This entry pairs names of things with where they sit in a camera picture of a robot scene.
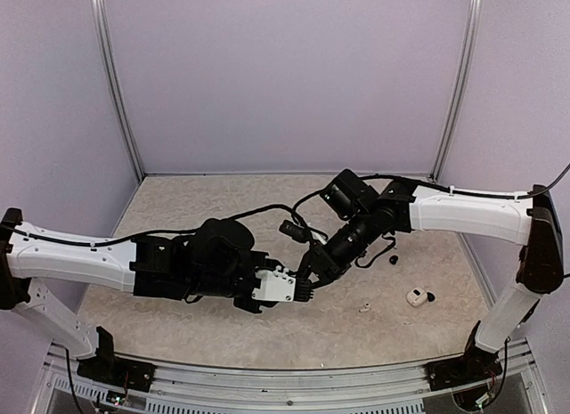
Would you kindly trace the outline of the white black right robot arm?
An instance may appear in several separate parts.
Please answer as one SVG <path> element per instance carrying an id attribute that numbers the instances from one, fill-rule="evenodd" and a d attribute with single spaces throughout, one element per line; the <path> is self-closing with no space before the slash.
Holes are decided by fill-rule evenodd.
<path id="1" fill-rule="evenodd" d="M 342 276 L 378 238 L 398 232 L 452 231 L 521 247 L 514 280 L 476 325 L 471 349 L 455 363 L 463 381 L 473 382 L 487 371 L 489 353 L 497 353 L 542 297 L 563 283 L 562 231 L 543 186 L 514 193 L 457 191 L 397 177 L 376 191 L 365 178 L 345 169 L 319 195 L 345 224 L 305 255 L 303 268 L 317 276 L 317 287 Z"/>

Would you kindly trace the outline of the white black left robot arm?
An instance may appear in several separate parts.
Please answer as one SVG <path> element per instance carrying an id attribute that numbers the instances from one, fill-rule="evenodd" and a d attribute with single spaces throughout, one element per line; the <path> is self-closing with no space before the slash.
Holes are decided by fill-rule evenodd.
<path id="1" fill-rule="evenodd" d="M 34 321 L 72 357 L 88 361 L 102 380 L 113 383 L 124 375 L 125 364 L 114 354 L 112 335 L 82 322 L 49 292 L 43 278 L 188 304 L 204 296 L 230 298 L 251 313 L 311 298 L 308 283 L 254 245 L 250 230 L 229 219 L 210 218 L 189 231 L 90 239 L 36 227 L 11 208 L 1 222 L 1 307 Z"/>

